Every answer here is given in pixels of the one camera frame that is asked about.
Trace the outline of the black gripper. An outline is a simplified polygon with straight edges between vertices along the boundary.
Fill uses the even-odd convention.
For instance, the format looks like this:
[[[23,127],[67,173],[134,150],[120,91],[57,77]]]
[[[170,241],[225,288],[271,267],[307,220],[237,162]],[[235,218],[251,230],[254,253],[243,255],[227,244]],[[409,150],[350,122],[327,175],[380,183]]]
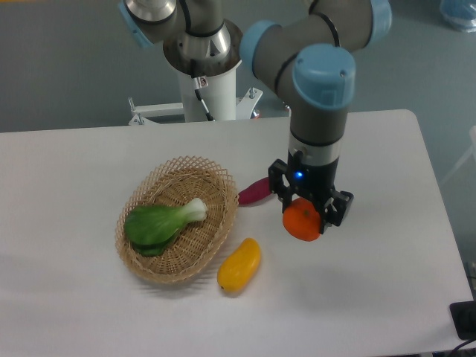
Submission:
[[[281,203],[281,211],[290,206],[293,196],[310,201],[320,214],[320,233],[327,228],[339,227],[346,219],[354,195],[336,190],[334,185],[338,159],[324,166],[310,166],[302,161],[303,153],[288,153],[287,163],[276,159],[268,168],[268,185]]]

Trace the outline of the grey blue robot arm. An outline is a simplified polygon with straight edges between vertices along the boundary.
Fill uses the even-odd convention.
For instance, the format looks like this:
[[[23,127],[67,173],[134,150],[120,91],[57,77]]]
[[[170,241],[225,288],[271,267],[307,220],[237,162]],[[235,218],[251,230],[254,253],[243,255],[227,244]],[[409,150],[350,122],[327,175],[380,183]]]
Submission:
[[[179,79],[188,122],[236,120],[236,70],[246,65],[290,109],[288,158],[268,169],[268,186],[287,208],[312,203],[319,229],[339,226],[353,195],[335,188],[341,142],[353,100],[352,53],[390,30],[388,1],[311,1],[288,26],[262,20],[241,31],[220,1],[120,1],[139,45],[162,44]]]

